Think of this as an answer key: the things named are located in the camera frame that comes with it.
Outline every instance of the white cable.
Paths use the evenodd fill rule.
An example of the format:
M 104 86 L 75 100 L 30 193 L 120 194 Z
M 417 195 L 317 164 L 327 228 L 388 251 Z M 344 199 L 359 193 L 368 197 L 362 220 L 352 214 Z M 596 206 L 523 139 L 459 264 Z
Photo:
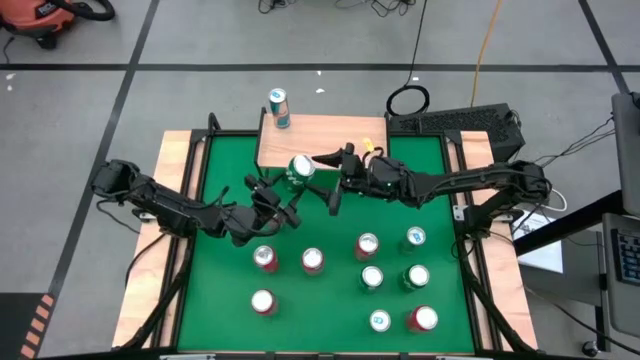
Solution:
M 551 191 L 558 194 L 558 196 L 560 197 L 560 200 L 562 200 L 562 209 L 554 208 L 552 206 L 547 206 L 547 205 L 541 205 L 541 206 L 551 211 L 558 211 L 558 212 L 567 211 L 567 207 L 569 207 L 569 203 L 567 202 L 567 199 L 564 197 L 564 195 L 562 195 L 560 191 L 553 188 L 551 189 Z

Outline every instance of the soda can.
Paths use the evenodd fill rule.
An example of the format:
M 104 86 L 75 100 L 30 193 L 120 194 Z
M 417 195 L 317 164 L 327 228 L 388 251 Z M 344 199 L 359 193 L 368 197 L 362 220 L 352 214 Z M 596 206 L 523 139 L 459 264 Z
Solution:
M 271 316 L 278 310 L 278 302 L 271 291 L 262 289 L 251 297 L 251 307 L 262 316 Z
M 360 273 L 360 284 L 366 291 L 373 292 L 382 285 L 384 275 L 377 266 L 367 266 Z
M 373 258 L 378 252 L 379 241 L 372 233 L 364 233 L 360 235 L 356 241 L 356 259 L 367 261 Z
M 418 226 L 414 226 L 407 230 L 407 234 L 400 241 L 400 251 L 403 253 L 411 253 L 427 240 L 427 235 Z
M 317 248 L 308 248 L 302 253 L 302 267 L 309 275 L 318 275 L 324 268 L 324 254 Z
M 289 101 L 287 93 L 282 89 L 273 89 L 269 92 L 269 107 L 273 114 L 273 121 L 276 127 L 284 129 L 291 125 L 291 117 L 289 115 Z
M 308 183 L 313 177 L 316 167 L 313 161 L 307 155 L 296 155 L 285 171 L 285 182 L 287 190 L 291 192 L 300 192 L 304 189 L 304 184 Z
M 438 314 L 426 305 L 421 305 L 413 309 L 407 317 L 407 328 L 413 332 L 431 331 L 437 324 Z
M 278 270 L 278 256 L 271 246 L 261 245 L 253 252 L 253 262 L 267 273 Z
M 408 267 L 400 274 L 400 284 L 406 291 L 422 289 L 429 282 L 429 270 L 422 265 Z
M 375 332 L 385 332 L 391 327 L 391 316 L 384 310 L 375 310 L 369 316 L 369 324 Z

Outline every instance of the wooden board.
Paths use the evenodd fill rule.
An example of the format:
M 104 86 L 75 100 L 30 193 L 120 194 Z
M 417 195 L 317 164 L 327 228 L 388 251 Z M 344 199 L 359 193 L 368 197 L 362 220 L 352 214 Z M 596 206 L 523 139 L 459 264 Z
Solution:
M 484 131 L 463 131 L 462 149 L 468 169 L 493 164 L 493 154 L 489 137 Z M 495 190 L 473 192 L 475 204 L 482 204 L 495 194 Z M 495 222 L 491 231 L 511 239 L 509 225 Z M 509 325 L 529 346 L 537 348 L 536 336 L 525 296 L 518 258 L 512 244 L 493 235 L 482 242 L 493 301 L 509 321 Z M 502 339 L 502 347 L 509 350 L 509 344 Z
M 158 183 L 180 191 L 190 136 L 191 131 L 167 131 L 164 133 L 158 162 L 153 174 Z M 159 228 L 155 222 L 142 224 L 135 253 L 140 252 L 159 235 Z M 149 249 L 133 267 L 113 337 L 114 347 L 131 339 L 158 302 L 170 240 L 169 236 L 165 236 L 163 240 Z
M 381 117 L 327 116 L 291 114 L 291 125 L 278 129 L 273 117 L 266 114 L 262 134 L 258 165 L 261 167 L 287 167 L 296 155 L 325 155 L 353 143 L 356 154 L 367 151 L 364 139 L 373 146 L 387 150 L 387 130 Z M 316 163 L 319 169 L 330 167 Z

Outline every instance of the wooden table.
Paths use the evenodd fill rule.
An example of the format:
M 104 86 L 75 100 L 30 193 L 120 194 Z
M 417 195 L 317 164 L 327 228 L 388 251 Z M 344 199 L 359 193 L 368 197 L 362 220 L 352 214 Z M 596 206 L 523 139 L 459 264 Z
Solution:
M 299 153 L 325 154 L 343 147 L 347 141 L 354 143 L 356 152 L 362 154 L 365 149 L 365 138 L 375 146 L 386 147 L 386 127 L 383 118 L 292 115 L 292 126 L 285 131 L 274 131 L 271 118 L 265 116 L 265 126 L 260 139 L 260 153 L 257 161 L 260 166 L 286 166 L 293 155 Z M 462 132 L 462 149 L 467 168 L 483 167 L 493 162 L 493 155 L 485 132 Z M 166 131 L 160 148 L 158 161 L 153 177 L 157 182 L 180 190 L 183 171 L 186 163 L 191 131 Z M 194 171 L 189 186 L 189 196 L 195 195 L 197 178 L 200 171 L 203 143 L 196 148 Z M 449 144 L 449 157 L 452 171 L 459 169 L 456 148 Z M 493 190 L 474 192 L 473 199 L 481 204 L 493 194 Z M 458 202 L 464 203 L 462 194 Z M 495 223 L 492 231 L 511 238 L 509 226 Z M 140 236 L 136 246 L 136 253 L 158 236 L 155 223 L 142 224 Z M 129 340 L 138 327 L 145 321 L 158 301 L 162 279 L 164 277 L 167 254 L 169 252 L 169 237 L 165 237 L 159 244 L 147 252 L 131 271 L 113 346 L 118 346 Z M 178 250 L 179 268 L 181 253 L 186 241 L 182 241 Z M 493 300 L 509 321 L 513 329 L 530 346 L 537 348 L 535 333 L 531 322 L 531 315 L 525 297 L 518 261 L 513 246 L 504 239 L 492 236 L 483 241 L 483 249 L 487 273 L 491 284 Z M 477 270 L 473 256 L 471 265 Z M 169 345 L 175 314 L 175 303 L 170 305 L 165 314 L 164 326 L 160 338 L 160 345 Z M 487 322 L 487 315 L 480 302 L 476 299 L 476 308 L 480 324 L 482 346 L 492 349 L 491 335 Z M 505 350 L 509 345 L 502 339 Z

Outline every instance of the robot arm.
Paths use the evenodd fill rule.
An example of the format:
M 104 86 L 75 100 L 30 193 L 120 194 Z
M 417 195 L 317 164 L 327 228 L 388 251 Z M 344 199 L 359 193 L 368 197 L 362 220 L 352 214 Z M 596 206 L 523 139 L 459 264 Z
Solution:
M 244 246 L 254 236 L 271 236 L 286 221 L 298 227 L 296 197 L 286 208 L 280 208 L 280 197 L 271 189 L 275 179 L 260 179 L 248 175 L 245 185 L 252 190 L 252 206 L 222 204 L 225 188 L 216 201 L 202 204 L 173 191 L 149 176 L 140 174 L 133 163 L 112 160 L 105 162 L 94 177 L 93 192 L 117 203 L 129 201 L 155 215 L 162 232 L 185 237 L 197 229 L 211 237 L 224 237 L 227 232 L 236 246 Z
M 307 189 L 318 195 L 329 207 L 331 215 L 337 215 L 342 194 L 358 193 L 385 199 L 398 200 L 409 207 L 420 208 L 436 196 L 480 189 L 496 189 L 498 192 L 482 205 L 464 209 L 463 232 L 478 233 L 488 229 L 491 222 L 513 206 L 522 203 L 539 203 L 547 199 L 551 183 L 536 164 L 516 161 L 498 163 L 484 168 L 430 175 L 414 172 L 402 161 L 371 153 L 362 159 L 354 154 L 354 146 L 347 143 L 344 149 L 333 154 L 314 156 L 313 160 L 340 168 L 341 176 L 333 191 L 314 185 Z

